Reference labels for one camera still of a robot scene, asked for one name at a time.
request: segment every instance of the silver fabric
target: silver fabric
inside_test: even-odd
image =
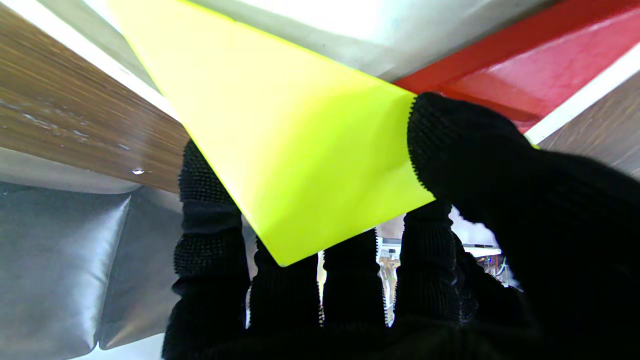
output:
[[[171,292],[173,248],[182,214],[132,196],[109,278],[99,344],[108,350],[164,332],[178,296]]]
[[[3,188],[0,359],[89,353],[130,196]]]

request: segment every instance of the gray fabric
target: gray fabric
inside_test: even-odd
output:
[[[171,292],[173,248],[182,214],[135,192],[113,263],[99,331],[108,350],[164,332],[178,296]]]
[[[0,196],[0,359],[88,354],[130,196]]]

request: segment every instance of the gloved hand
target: gloved hand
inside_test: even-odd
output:
[[[424,93],[415,98],[407,129],[413,169],[436,198],[460,206],[469,197],[486,194],[513,182],[510,152],[535,151],[502,115],[465,101]],[[468,181],[478,172],[491,183]],[[478,222],[472,213],[467,220]]]

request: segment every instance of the red metal frame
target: red metal frame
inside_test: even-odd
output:
[[[524,133],[640,42],[640,0],[566,0],[396,82],[509,117]]]

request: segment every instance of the black knit glove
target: black knit glove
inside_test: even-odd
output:
[[[178,184],[182,202],[195,200],[236,205],[193,140],[184,147]]]
[[[511,174],[508,178],[502,176],[508,174],[502,170],[509,168],[502,160],[505,152],[534,151],[502,115],[431,93],[415,98],[409,116],[407,145],[422,185],[436,198],[450,201],[459,209],[458,204],[466,198],[489,193],[496,186],[513,180]],[[476,178],[477,172],[491,173],[492,176],[482,177],[491,183],[467,181]],[[474,214],[463,216],[477,221]]]
[[[173,308],[163,359],[191,359],[244,332],[249,271],[240,210],[189,141],[179,177],[184,234],[173,254]]]

